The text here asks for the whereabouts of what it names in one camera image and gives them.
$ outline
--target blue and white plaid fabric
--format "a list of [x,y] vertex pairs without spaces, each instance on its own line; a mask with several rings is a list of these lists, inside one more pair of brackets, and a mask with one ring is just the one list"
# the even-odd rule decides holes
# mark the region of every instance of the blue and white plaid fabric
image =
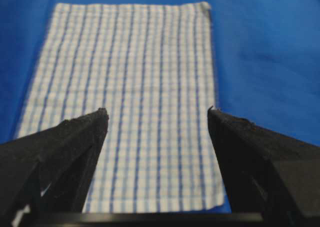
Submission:
[[108,133],[84,212],[173,212],[224,202],[210,6],[59,3],[17,136],[99,107]]

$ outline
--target black textured surface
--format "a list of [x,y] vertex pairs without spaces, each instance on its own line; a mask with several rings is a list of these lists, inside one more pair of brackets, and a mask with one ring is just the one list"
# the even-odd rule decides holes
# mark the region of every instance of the black textured surface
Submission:
[[0,145],[0,217],[25,204],[33,213],[81,211],[107,129],[101,108]]
[[232,212],[319,224],[319,147],[219,110],[208,110],[208,128]]

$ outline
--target black bar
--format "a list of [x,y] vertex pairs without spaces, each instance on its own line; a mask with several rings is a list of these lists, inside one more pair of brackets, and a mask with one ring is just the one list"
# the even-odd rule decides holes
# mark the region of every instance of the black bar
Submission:
[[32,227],[177,226],[179,223],[210,223],[214,227],[265,226],[259,213],[56,213],[42,215]]

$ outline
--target checkered cloth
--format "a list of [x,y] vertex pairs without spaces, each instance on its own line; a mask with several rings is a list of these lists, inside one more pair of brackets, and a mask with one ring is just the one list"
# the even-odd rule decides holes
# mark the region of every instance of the checkered cloth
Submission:
[[84,212],[173,212],[224,202],[210,6],[59,3],[17,136],[99,107],[109,114]]

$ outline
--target blue background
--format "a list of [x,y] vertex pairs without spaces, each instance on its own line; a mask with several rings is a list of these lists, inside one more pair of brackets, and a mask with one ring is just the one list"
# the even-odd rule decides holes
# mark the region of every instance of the blue background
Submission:
[[56,3],[199,1],[212,6],[218,107],[320,146],[320,0],[0,0],[0,143],[13,137]]

